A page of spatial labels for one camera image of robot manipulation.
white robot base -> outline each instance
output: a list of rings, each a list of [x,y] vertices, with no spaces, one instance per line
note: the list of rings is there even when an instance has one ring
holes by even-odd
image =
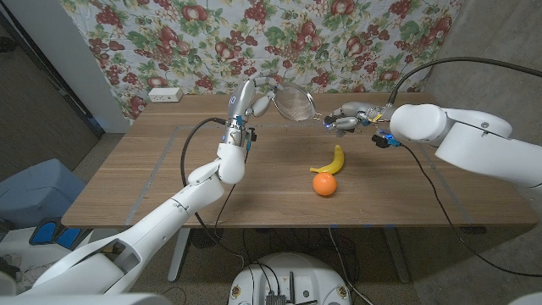
[[[229,305],[287,303],[346,305],[351,300],[343,279],[326,263],[302,253],[281,252],[245,267],[235,277],[228,301]]]

electrical outlet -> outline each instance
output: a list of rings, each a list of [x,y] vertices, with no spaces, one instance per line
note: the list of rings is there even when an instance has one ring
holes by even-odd
[[[155,103],[178,102],[183,97],[183,91],[180,88],[152,88],[149,97]]]

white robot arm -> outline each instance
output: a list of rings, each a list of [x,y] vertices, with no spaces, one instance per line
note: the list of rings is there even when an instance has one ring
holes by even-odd
[[[379,107],[350,102],[324,120],[338,135],[376,125],[381,147],[399,141],[437,147],[435,155],[461,169],[542,192],[542,147],[510,139],[512,127],[492,114],[432,104]]]
[[[137,224],[115,236],[80,247],[60,259],[21,296],[119,294],[127,292],[136,282],[152,256],[197,211],[215,202],[224,194],[222,182],[235,184],[245,174],[244,143],[254,135],[245,123],[249,115],[262,115],[274,98],[271,90],[251,105],[256,87],[271,85],[284,90],[264,71],[245,81],[230,99],[224,141],[219,143],[218,158],[194,170],[188,185],[150,212]],[[113,245],[124,251],[109,260],[102,250]]]

floral backdrop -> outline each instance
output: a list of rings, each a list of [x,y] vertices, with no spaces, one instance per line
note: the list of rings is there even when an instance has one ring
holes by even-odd
[[[279,68],[310,92],[389,92],[434,59],[462,0],[59,0],[133,121],[153,87],[230,94]],[[401,88],[418,91],[428,71]]]

white wall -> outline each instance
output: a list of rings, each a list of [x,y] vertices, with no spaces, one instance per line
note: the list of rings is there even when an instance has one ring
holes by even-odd
[[[466,1],[439,58],[476,56],[542,69],[542,2]],[[487,64],[449,63],[431,69],[424,89],[447,108],[485,111],[507,120],[512,137],[542,145],[540,78]]]
[[[102,128],[106,132],[126,132],[128,121],[58,0],[3,1]]]

